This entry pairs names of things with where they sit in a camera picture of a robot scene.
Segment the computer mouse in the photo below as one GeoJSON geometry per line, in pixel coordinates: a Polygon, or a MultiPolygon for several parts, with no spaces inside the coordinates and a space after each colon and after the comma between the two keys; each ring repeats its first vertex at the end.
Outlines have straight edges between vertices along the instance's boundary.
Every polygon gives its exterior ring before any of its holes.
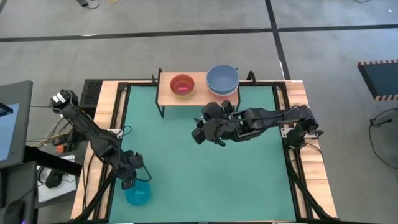
{"type": "Polygon", "coordinates": [[[6,209],[3,217],[3,223],[21,224],[24,219],[25,202],[16,200],[11,202],[6,209]]]}

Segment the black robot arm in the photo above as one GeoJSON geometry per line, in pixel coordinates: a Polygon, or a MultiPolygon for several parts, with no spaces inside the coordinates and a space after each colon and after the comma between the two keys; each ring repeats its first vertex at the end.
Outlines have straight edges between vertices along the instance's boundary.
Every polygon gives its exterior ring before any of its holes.
{"type": "Polygon", "coordinates": [[[105,164],[110,164],[114,173],[122,180],[122,189],[134,186],[136,169],[142,168],[141,154],[123,152],[117,135],[103,130],[78,107],[78,97],[70,90],[61,90],[51,98],[53,111],[62,115],[90,142],[94,154],[105,164]]]}
{"type": "Polygon", "coordinates": [[[318,124],[307,106],[294,106],[288,110],[267,111],[263,108],[249,108],[233,112],[229,101],[221,106],[208,103],[202,109],[202,119],[195,119],[197,128],[192,132],[194,140],[201,144],[204,140],[225,146],[222,140],[247,141],[262,134],[266,129],[281,124],[297,123],[287,134],[291,147],[304,142],[307,133],[321,135],[318,124]]]}

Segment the small wooden table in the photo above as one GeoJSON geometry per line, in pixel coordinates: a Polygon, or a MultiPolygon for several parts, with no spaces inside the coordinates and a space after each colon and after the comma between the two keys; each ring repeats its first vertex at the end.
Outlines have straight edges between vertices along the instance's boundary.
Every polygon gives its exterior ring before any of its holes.
{"type": "MultiPolygon", "coordinates": [[[[96,108],[96,113],[94,117],[94,122],[103,129],[109,129],[111,126],[111,120],[113,117],[114,106],[118,105],[118,110],[115,115],[116,117],[116,126],[120,127],[122,122],[122,114],[124,108],[124,102],[126,100],[126,91],[122,91],[121,97],[119,98],[119,102],[116,102],[116,95],[118,94],[118,85],[120,83],[135,83],[135,84],[146,84],[150,85],[153,83],[153,80],[106,80],[102,81],[101,92],[99,94],[99,100],[96,108]]],[[[252,82],[249,80],[241,80],[242,82],[252,82]]],[[[294,105],[307,105],[308,100],[304,89],[304,84],[301,80],[271,80],[269,82],[284,82],[287,92],[287,99],[289,100],[290,106],[294,105]]],[[[282,96],[279,96],[279,102],[281,109],[284,109],[284,99],[282,96]]],[[[319,147],[318,140],[316,139],[306,139],[306,142],[313,144],[316,147],[319,147]]],[[[87,172],[88,164],[90,161],[90,157],[93,154],[93,151],[88,145],[85,161],[84,161],[84,169],[87,172]]],[[[336,217],[336,210],[333,203],[333,198],[331,196],[328,177],[326,175],[325,166],[323,165],[322,155],[314,149],[312,146],[306,146],[301,149],[301,160],[303,165],[303,171],[305,174],[305,180],[307,183],[307,188],[310,193],[313,195],[315,200],[319,203],[320,206],[331,216],[336,217]]],[[[93,162],[90,166],[90,176],[88,178],[88,186],[86,190],[87,204],[94,197],[95,193],[98,190],[101,170],[103,164],[97,158],[93,158],[93,162]]],[[[307,217],[306,208],[303,200],[303,195],[300,190],[297,188],[297,198],[298,198],[298,207],[300,209],[301,217],[307,217]]],[[[73,210],[71,214],[71,218],[76,218],[82,211],[82,202],[84,196],[84,187],[83,187],[83,175],[80,176],[80,181],[78,185],[78,189],[76,192],[75,203],[73,205],[73,210]]],[[[99,210],[98,218],[107,218],[106,207],[108,206],[109,197],[112,195],[109,194],[109,188],[104,193],[101,207],[99,210]]]]}
{"type": "Polygon", "coordinates": [[[232,105],[238,108],[239,88],[229,96],[216,96],[207,87],[206,74],[206,72],[159,72],[156,103],[160,115],[164,117],[164,106],[205,106],[209,102],[216,102],[221,105],[224,100],[229,100],[232,105]],[[171,80],[179,74],[189,75],[195,82],[193,93],[187,98],[176,96],[170,89],[171,80]]]}

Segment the floor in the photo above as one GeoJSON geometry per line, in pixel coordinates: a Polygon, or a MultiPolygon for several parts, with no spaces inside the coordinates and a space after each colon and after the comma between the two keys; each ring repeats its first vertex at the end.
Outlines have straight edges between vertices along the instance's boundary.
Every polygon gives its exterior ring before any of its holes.
{"type": "MultiPolygon", "coordinates": [[[[227,63],[237,67],[242,78],[253,70],[260,79],[303,80],[311,109],[325,131],[320,145],[338,216],[348,221],[396,223],[398,171],[383,164],[372,152],[368,120],[398,103],[375,102],[356,64],[398,58],[397,21],[395,0],[362,4],[355,0],[119,0],[101,1],[95,10],[83,9],[74,0],[3,0],[0,83],[32,80],[32,104],[46,105],[61,88],[80,93],[87,78],[149,78],[158,68],[206,71],[213,65],[227,63]],[[377,29],[382,24],[395,25],[377,29]],[[289,27],[326,26],[340,28],[283,32],[289,27]],[[87,37],[248,28],[262,31],[87,37]],[[78,38],[23,38],[53,36],[78,38]]],[[[49,110],[32,108],[28,138],[45,136],[58,119],[49,110]]],[[[372,130],[376,151],[394,166],[398,166],[397,132],[395,123],[372,130]]],[[[68,220],[72,205],[70,197],[63,203],[41,208],[39,223],[68,220]]]]}

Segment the wooden shelf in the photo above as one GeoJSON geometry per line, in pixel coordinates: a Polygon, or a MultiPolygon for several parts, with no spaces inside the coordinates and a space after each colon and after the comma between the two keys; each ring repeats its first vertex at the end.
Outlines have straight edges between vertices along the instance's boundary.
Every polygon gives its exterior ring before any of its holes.
{"type": "Polygon", "coordinates": [[[157,98],[159,106],[205,106],[209,102],[217,102],[221,105],[224,100],[229,100],[232,105],[239,103],[238,91],[226,97],[212,93],[207,87],[206,72],[161,72],[159,80],[157,98]],[[170,89],[171,79],[179,74],[189,75],[195,81],[193,92],[187,98],[176,96],[170,89]]]}

